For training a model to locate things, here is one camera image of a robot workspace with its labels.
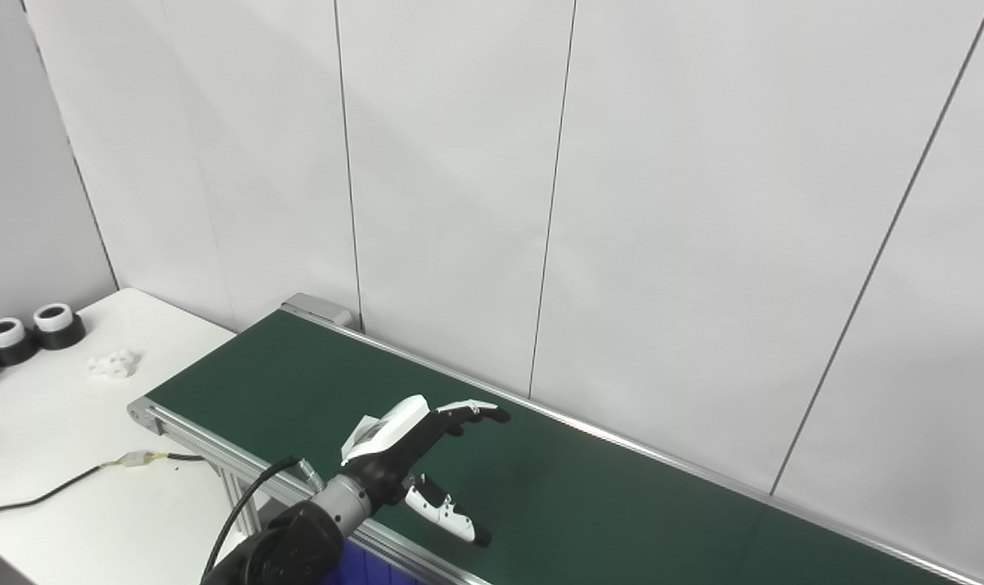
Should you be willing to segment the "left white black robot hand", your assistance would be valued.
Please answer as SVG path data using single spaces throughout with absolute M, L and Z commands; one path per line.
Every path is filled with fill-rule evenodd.
M 488 529 L 428 474 L 414 474 L 411 469 L 440 438 L 462 436 L 465 423 L 484 419 L 507 423 L 511 418 L 498 405 L 484 401 L 463 400 L 433 409 L 424 396 L 408 396 L 382 418 L 362 418 L 340 449 L 340 470 L 366 493 L 372 512 L 404 503 L 459 540 L 487 548 L 492 542 Z

